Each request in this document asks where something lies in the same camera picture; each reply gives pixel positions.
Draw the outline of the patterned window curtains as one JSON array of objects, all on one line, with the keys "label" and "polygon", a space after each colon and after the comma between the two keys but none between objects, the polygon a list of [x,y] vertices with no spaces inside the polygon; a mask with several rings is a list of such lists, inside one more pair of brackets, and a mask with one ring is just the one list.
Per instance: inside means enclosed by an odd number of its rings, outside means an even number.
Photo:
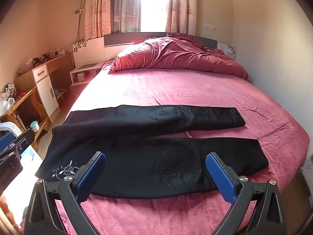
[{"label": "patterned window curtains", "polygon": [[126,32],[196,34],[197,0],[83,0],[84,38]]}]

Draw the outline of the black embroidered pants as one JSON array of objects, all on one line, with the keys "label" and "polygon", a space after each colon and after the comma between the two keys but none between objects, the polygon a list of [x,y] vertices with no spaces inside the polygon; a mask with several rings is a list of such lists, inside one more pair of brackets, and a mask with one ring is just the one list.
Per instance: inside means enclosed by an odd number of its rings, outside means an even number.
[{"label": "black embroidered pants", "polygon": [[52,130],[36,175],[58,181],[74,175],[96,152],[106,156],[93,194],[150,199],[209,192],[216,185],[205,159],[212,152],[239,175],[267,168],[255,139],[188,138],[180,133],[243,127],[236,108],[184,105],[128,106],[70,112]]}]

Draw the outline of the white bedside shelf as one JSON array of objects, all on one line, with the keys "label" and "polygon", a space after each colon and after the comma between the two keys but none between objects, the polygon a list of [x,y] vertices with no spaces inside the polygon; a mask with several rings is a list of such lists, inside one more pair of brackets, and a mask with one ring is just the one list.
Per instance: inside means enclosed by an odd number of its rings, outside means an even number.
[{"label": "white bedside shelf", "polygon": [[104,63],[83,65],[70,71],[71,86],[88,84],[102,69]]}]

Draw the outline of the teal white small container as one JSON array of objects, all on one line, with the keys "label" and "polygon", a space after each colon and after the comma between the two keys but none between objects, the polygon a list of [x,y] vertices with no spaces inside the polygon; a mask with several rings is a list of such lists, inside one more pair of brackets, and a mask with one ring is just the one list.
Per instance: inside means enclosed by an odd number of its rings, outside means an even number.
[{"label": "teal white small container", "polygon": [[40,129],[40,125],[38,123],[38,121],[33,121],[31,124],[30,124],[30,128],[33,130],[34,133],[38,132],[39,129]]}]

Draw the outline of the dark bed headboard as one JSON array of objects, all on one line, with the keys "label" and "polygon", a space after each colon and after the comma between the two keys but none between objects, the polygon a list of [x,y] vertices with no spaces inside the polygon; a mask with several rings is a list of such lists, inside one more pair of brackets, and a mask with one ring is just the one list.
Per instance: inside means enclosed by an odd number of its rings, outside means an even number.
[{"label": "dark bed headboard", "polygon": [[188,37],[199,41],[207,49],[216,49],[218,47],[218,41],[199,36],[192,36],[184,33],[171,33],[171,32],[127,32],[127,33],[115,33],[107,34],[104,36],[104,46],[118,46],[132,44],[137,40],[145,40],[147,38],[159,38],[166,36],[174,37]]}]

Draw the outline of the white and wood cabinet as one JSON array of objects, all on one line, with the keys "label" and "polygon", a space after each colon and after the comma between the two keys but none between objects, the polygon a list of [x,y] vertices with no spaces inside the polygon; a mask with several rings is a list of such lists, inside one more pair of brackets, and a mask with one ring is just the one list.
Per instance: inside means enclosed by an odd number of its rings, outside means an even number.
[{"label": "white and wood cabinet", "polygon": [[18,92],[35,87],[49,120],[54,122],[60,113],[60,104],[54,91],[69,90],[71,70],[71,56],[65,53],[17,77],[14,84]]}]

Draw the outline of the wooden side table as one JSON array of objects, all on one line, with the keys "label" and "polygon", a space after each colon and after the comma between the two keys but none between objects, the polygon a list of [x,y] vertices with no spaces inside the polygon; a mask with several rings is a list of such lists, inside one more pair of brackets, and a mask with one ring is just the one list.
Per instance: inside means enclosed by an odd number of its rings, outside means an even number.
[{"label": "wooden side table", "polygon": [[38,100],[37,88],[34,87],[23,93],[24,95],[20,95],[16,103],[1,116],[1,122],[10,121],[24,132],[30,128],[33,121],[38,121],[39,130],[35,132],[34,142],[32,143],[32,147],[38,152],[39,145],[37,141],[48,132],[51,122],[43,105]]}]

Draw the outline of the pink bed with sheet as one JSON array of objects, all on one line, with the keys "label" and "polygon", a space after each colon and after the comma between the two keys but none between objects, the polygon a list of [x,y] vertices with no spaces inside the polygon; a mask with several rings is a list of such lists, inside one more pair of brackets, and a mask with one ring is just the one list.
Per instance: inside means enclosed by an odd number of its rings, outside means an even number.
[{"label": "pink bed with sheet", "polygon": [[[282,192],[305,160],[309,136],[272,98],[227,74],[176,69],[135,69],[110,74],[105,67],[86,86],[71,112],[128,106],[234,107],[245,121],[233,129],[191,131],[180,137],[255,139],[268,166],[247,176],[273,179]],[[211,234],[230,208],[217,188],[164,198],[127,199],[92,194],[82,208],[101,234]]]}]

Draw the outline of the red crumpled duvet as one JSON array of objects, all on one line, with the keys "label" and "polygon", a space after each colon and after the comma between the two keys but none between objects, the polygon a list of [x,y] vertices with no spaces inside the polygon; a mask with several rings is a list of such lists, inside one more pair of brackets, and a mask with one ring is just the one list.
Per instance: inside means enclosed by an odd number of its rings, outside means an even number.
[{"label": "red crumpled duvet", "polygon": [[189,69],[249,79],[245,68],[222,50],[207,50],[184,33],[135,41],[112,61],[109,73],[135,69]]}]

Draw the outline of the white floral headboard panel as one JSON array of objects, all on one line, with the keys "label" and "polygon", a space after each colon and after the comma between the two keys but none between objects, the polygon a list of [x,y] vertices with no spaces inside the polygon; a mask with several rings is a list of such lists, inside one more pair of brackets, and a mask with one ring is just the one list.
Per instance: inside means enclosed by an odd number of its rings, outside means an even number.
[{"label": "white floral headboard panel", "polygon": [[106,61],[104,37],[77,42],[72,46],[75,68]]}]

